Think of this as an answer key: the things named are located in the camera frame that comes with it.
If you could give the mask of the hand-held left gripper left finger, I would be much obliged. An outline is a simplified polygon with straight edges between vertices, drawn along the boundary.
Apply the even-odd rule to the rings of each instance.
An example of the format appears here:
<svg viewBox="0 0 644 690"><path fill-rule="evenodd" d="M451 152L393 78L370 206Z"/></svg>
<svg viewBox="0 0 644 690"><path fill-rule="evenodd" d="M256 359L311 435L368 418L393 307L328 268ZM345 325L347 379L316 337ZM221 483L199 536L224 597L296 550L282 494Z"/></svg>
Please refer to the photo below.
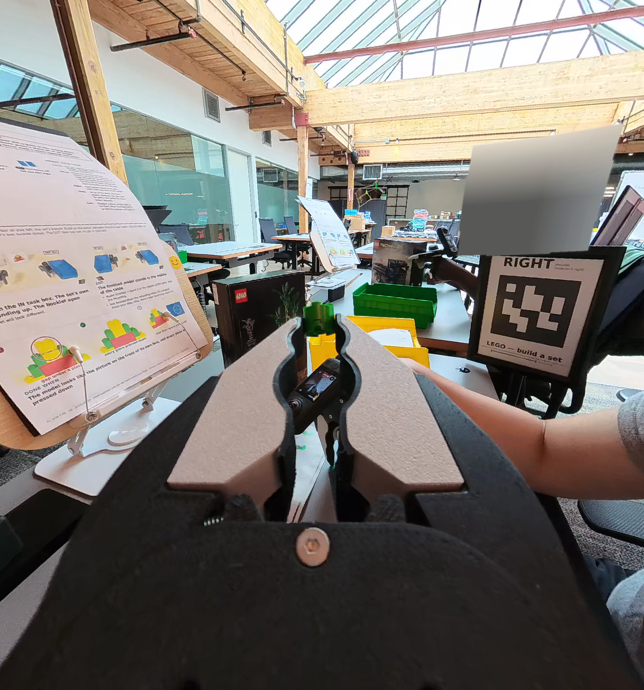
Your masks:
<svg viewBox="0 0 644 690"><path fill-rule="evenodd" d="M302 319L293 318L225 369L168 478L178 490L247 494L285 521L296 477L288 396L302 375Z"/></svg>

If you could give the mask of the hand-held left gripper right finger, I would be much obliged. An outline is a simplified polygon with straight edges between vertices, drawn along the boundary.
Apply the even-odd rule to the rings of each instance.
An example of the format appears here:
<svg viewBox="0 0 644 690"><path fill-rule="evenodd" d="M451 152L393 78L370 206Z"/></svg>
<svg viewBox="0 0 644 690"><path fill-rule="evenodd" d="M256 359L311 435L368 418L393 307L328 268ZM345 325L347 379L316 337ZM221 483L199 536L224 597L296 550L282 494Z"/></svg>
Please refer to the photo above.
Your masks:
<svg viewBox="0 0 644 690"><path fill-rule="evenodd" d="M362 522L378 498L397 497L410 522L436 522L428 501L465 498L465 480L413 370L349 317L336 317L343 371L334 470L337 522Z"/></svg>

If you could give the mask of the green brick assembly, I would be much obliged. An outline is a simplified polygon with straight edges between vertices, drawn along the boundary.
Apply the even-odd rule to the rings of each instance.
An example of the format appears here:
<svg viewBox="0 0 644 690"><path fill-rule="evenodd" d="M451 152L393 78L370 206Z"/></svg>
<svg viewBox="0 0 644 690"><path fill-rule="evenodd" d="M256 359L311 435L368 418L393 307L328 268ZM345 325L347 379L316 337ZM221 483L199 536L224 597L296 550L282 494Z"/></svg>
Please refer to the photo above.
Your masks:
<svg viewBox="0 0 644 690"><path fill-rule="evenodd" d="M303 309L303 325L307 337L334 335L335 315L331 303L312 302Z"/></svg>

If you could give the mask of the person's right forearm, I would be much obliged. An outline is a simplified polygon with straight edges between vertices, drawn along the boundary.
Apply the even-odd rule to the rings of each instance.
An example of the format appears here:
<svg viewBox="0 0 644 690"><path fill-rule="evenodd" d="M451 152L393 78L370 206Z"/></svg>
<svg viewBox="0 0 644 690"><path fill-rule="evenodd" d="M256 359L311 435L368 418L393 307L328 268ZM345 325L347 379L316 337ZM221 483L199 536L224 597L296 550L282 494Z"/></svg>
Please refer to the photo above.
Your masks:
<svg viewBox="0 0 644 690"><path fill-rule="evenodd" d="M547 496L580 500L644 499L644 472L630 459L618 409L542 420L470 391L402 359L453 401L516 466L529 486Z"/></svg>

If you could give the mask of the black plant set box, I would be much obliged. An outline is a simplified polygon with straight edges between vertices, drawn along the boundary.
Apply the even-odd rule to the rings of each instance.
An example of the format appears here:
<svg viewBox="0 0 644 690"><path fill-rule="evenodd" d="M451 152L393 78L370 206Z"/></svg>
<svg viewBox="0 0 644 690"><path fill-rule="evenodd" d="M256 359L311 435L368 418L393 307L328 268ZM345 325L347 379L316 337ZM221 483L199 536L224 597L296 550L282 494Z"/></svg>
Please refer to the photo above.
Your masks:
<svg viewBox="0 0 644 690"><path fill-rule="evenodd" d="M274 271L212 283L224 367L247 354L283 324L303 316L305 274Z"/></svg>

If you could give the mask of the yellow plastic bin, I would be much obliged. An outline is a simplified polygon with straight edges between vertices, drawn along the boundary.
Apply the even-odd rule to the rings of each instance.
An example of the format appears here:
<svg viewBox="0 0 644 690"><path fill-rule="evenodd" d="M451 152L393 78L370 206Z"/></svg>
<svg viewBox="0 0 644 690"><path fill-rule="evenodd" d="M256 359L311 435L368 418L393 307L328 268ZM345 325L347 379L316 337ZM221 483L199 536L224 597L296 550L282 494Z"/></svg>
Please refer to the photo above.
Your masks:
<svg viewBox="0 0 644 690"><path fill-rule="evenodd" d="M420 345L413 319L354 315L348 318L397 358L430 367L428 349ZM335 334L309 337L308 349L307 374L311 374L326 359L337 356Z"/></svg>

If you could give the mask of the instruction booklet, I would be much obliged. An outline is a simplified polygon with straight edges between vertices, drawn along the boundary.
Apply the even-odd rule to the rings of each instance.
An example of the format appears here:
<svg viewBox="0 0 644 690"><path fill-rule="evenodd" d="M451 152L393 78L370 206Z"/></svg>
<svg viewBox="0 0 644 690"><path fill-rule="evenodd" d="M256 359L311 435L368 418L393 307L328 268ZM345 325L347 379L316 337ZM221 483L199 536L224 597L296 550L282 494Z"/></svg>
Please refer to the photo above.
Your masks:
<svg viewBox="0 0 644 690"><path fill-rule="evenodd" d="M295 482L287 522L336 522L329 463L315 424L295 436Z"/></svg>

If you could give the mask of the green plastic bin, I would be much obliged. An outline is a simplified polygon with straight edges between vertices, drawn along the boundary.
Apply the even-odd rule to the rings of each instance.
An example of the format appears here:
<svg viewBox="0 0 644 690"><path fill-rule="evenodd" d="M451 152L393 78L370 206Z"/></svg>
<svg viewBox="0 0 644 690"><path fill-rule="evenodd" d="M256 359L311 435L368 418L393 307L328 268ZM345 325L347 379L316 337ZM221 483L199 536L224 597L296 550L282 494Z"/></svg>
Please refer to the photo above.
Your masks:
<svg viewBox="0 0 644 690"><path fill-rule="evenodd" d="M374 283L353 292L356 316L412 319L417 329L427 329L434 322L437 305L435 288Z"/></svg>

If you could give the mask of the black truck set box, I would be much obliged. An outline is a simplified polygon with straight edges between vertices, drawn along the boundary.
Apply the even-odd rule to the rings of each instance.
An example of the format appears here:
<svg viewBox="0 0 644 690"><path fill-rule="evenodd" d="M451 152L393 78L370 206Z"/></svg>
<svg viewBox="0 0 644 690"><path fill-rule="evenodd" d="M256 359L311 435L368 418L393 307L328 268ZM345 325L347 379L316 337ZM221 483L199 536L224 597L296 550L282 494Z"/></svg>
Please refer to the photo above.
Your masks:
<svg viewBox="0 0 644 690"><path fill-rule="evenodd" d="M373 240L371 282L420 287L423 284L426 241L379 237Z"/></svg>

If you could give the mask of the printed instruction sheet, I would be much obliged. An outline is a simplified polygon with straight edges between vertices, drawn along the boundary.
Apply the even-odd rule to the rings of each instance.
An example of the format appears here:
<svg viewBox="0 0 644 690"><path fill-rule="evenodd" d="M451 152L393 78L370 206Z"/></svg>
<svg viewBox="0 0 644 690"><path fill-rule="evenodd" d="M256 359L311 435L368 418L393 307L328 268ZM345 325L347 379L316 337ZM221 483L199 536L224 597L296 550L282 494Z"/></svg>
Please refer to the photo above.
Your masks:
<svg viewBox="0 0 644 690"><path fill-rule="evenodd" d="M0 389L36 435L197 361L208 337L183 274L79 144L0 121Z"/></svg>
<svg viewBox="0 0 644 690"><path fill-rule="evenodd" d="M357 268L359 259L350 235L330 203L301 196L298 203L311 218L309 240L321 268L328 273Z"/></svg>

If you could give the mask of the black office chair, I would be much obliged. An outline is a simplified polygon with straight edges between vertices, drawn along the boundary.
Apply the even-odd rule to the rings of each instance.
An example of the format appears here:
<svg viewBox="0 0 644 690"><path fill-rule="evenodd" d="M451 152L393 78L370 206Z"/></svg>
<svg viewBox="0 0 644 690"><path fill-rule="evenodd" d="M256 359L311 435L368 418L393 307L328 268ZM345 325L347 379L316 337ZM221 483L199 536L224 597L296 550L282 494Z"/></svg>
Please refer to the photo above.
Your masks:
<svg viewBox="0 0 644 690"><path fill-rule="evenodd" d="M273 219L259 218L260 236L263 243L274 245L278 243L278 234ZM295 254L287 249L276 250L273 254L273 260L281 264L284 268L296 270Z"/></svg>

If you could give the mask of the wooden table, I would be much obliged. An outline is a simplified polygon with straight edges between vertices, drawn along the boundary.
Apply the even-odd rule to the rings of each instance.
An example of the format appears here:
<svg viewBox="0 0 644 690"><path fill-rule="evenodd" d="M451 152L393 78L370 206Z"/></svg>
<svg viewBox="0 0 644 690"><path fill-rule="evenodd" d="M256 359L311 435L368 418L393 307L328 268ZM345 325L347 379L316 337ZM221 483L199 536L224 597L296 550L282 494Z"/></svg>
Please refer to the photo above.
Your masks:
<svg viewBox="0 0 644 690"><path fill-rule="evenodd" d="M275 252L283 249L283 245L223 241L185 246L184 249L189 259L199 262L212 261L228 269L248 265L249 272L254 275L257 272L257 263L273 260Z"/></svg>

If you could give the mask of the black framed tag sign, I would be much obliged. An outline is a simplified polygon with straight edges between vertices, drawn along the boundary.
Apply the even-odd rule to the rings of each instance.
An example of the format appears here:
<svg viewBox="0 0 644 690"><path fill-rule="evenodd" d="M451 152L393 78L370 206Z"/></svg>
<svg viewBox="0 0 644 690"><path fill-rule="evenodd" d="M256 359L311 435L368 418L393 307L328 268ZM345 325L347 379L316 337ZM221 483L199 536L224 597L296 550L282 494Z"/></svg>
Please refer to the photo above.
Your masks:
<svg viewBox="0 0 644 690"><path fill-rule="evenodd" d="M568 391L585 395L589 359L624 246L479 258L467 358L506 376L506 403L526 409L530 381L550 385L542 419Z"/></svg>

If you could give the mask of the black mesh chair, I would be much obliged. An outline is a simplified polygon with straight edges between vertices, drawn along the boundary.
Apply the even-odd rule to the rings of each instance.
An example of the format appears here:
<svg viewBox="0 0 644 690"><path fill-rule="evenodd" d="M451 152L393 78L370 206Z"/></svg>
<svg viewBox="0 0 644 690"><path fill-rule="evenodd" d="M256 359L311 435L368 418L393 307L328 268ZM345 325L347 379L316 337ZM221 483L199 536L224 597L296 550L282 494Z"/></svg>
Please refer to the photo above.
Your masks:
<svg viewBox="0 0 644 690"><path fill-rule="evenodd" d="M644 548L644 501L579 500L576 506L593 531Z"/></svg>

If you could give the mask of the open laptop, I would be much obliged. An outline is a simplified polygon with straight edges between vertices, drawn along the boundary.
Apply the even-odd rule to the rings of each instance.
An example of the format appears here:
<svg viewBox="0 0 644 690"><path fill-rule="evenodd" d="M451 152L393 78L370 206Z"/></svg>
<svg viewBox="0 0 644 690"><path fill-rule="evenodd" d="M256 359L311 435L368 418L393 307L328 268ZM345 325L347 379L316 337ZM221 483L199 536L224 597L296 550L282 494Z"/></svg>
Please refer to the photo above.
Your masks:
<svg viewBox="0 0 644 690"><path fill-rule="evenodd" d="M622 246L644 216L644 198L630 185L621 192L590 246Z"/></svg>

